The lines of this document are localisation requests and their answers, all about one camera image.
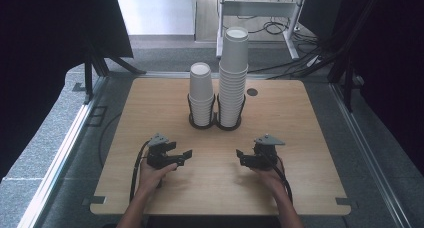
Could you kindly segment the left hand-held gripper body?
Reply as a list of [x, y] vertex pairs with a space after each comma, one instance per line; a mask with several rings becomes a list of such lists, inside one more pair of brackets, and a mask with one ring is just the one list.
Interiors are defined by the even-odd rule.
[[147, 164], [155, 169], [164, 168], [174, 161], [171, 157], [167, 155], [167, 144], [170, 143], [167, 137], [160, 133], [156, 133], [151, 140], [148, 142], [147, 146], [148, 155], [147, 155]]

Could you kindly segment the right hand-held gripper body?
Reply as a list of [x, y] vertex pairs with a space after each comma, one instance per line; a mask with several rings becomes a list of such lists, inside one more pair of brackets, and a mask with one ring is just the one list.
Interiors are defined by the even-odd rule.
[[284, 141], [275, 138], [270, 134], [265, 134], [262, 137], [256, 138], [255, 146], [253, 148], [256, 158], [256, 164], [254, 167], [264, 171], [276, 167], [280, 161], [276, 147], [284, 144]]

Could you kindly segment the black wire cup holder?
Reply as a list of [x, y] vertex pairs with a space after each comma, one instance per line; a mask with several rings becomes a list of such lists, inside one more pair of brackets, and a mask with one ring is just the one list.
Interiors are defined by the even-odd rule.
[[244, 109], [246, 101], [246, 96], [243, 96], [243, 102], [241, 105], [241, 110], [237, 113], [237, 120], [236, 123], [233, 126], [225, 126], [223, 124], [222, 115], [220, 114], [220, 111], [214, 112], [213, 105], [215, 103], [218, 103], [218, 108], [221, 108], [221, 102], [219, 100], [219, 97], [213, 96], [212, 103], [210, 104], [210, 109], [212, 110], [209, 116], [209, 119], [205, 125], [198, 125], [194, 120], [194, 113], [193, 113], [193, 102], [190, 100], [190, 96], [187, 96], [187, 102], [189, 106], [189, 115], [188, 120], [192, 127], [199, 130], [209, 129], [212, 126], [217, 126], [219, 129], [224, 131], [233, 131], [239, 128], [242, 122], [242, 112]]

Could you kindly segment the short stack of paper cups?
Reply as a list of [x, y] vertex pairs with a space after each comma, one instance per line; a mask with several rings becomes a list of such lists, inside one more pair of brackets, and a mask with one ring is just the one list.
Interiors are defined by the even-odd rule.
[[198, 62], [191, 66], [188, 99], [194, 124], [199, 127], [208, 126], [212, 120], [212, 104], [215, 99], [208, 64]]

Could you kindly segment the tall stack of paper cups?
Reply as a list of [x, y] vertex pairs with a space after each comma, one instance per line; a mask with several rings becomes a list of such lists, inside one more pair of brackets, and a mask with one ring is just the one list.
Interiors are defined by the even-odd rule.
[[248, 32], [242, 27], [228, 28], [223, 37], [217, 119], [224, 129], [234, 129], [240, 122], [248, 71], [248, 39]]

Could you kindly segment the person's right hand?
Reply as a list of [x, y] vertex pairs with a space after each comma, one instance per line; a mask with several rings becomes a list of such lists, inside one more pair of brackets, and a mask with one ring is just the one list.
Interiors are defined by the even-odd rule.
[[273, 168], [271, 168], [268, 171], [252, 168], [252, 171], [258, 175], [261, 182], [271, 192], [274, 198], [276, 198], [277, 196], [287, 194], [286, 189], [282, 183], [282, 180], [280, 176], [278, 175], [278, 173], [284, 173], [284, 167], [283, 167], [281, 159], [278, 159], [276, 168], [277, 170], [274, 170]]

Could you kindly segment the person's left hand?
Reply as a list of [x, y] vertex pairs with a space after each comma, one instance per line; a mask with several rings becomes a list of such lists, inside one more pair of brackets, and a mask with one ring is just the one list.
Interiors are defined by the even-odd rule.
[[176, 169], [176, 163], [172, 163], [161, 169], [155, 169], [147, 163], [143, 163], [140, 168], [139, 186], [137, 192], [145, 196], [151, 195], [159, 185], [161, 179]]

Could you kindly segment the dark floor socket plate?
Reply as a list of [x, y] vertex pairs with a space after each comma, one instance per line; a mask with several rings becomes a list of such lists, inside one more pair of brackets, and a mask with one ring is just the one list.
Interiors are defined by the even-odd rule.
[[89, 114], [87, 126], [88, 127], [101, 127], [106, 117], [107, 106], [95, 106]]

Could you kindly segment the black metal stand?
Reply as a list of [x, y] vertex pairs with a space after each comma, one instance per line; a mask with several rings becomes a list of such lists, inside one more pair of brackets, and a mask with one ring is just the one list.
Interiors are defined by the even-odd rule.
[[107, 77], [109, 74], [109, 68], [105, 62], [105, 59], [111, 59], [113, 62], [120, 65], [125, 70], [133, 73], [145, 75], [146, 71], [138, 69], [122, 58], [113, 55], [106, 48], [97, 48], [90, 41], [86, 43], [85, 50], [85, 61], [84, 61], [84, 78], [85, 78], [85, 100], [84, 103], [88, 104], [94, 97], [93, 89], [93, 70], [101, 77]]
[[327, 79], [330, 83], [336, 83], [344, 78], [344, 83], [342, 84], [342, 96], [343, 103], [349, 112], [352, 111], [351, 107], [351, 97], [352, 97], [352, 88], [353, 88], [353, 67], [351, 65], [351, 58], [347, 56], [346, 58], [338, 59], [332, 69], [330, 70]]

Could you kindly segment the dark curtain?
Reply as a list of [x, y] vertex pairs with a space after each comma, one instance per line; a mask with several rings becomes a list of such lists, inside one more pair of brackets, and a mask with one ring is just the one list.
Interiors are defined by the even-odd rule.
[[0, 181], [49, 114], [67, 72], [101, 51], [133, 55], [118, 0], [0, 0]]
[[328, 80], [352, 67], [365, 101], [424, 175], [424, 0], [305, 0], [299, 22], [342, 53]]

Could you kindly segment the aluminium floor rail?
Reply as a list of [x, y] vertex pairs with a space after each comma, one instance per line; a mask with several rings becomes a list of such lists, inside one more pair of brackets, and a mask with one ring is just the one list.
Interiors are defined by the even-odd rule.
[[42, 215], [48, 200], [59, 180], [65, 164], [75, 147], [80, 136], [81, 130], [92, 112], [95, 103], [107, 82], [104, 77], [98, 77], [95, 80], [93, 90], [95, 92], [91, 101], [83, 100], [78, 108], [78, 112], [73, 117], [72, 123], [69, 125], [61, 144], [57, 147], [56, 153], [49, 163], [49, 167], [43, 177], [35, 177], [31, 179], [24, 178], [24, 181], [38, 181], [39, 186], [34, 192], [31, 201], [28, 203], [16, 228], [34, 228]]
[[367, 168], [376, 184], [376, 187], [389, 211], [397, 228], [413, 228], [397, 195], [386, 178], [374, 153], [371, 150], [364, 133], [359, 126], [354, 114], [344, 104], [344, 96], [341, 89], [330, 83], [329, 88], [335, 97], [338, 107], [352, 133], [352, 136], [359, 148], [359, 151], [367, 165]]

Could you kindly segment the white metal desk frame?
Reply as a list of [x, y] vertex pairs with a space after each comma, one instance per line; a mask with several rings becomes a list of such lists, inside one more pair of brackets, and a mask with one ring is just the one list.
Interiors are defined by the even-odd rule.
[[230, 1], [217, 0], [218, 30], [216, 39], [216, 56], [222, 55], [224, 26], [226, 16], [256, 16], [256, 17], [284, 17], [289, 21], [289, 26], [283, 31], [284, 41], [293, 60], [298, 60], [299, 55], [292, 40], [294, 28], [297, 25], [304, 0], [285, 2], [259, 2], [259, 1]]

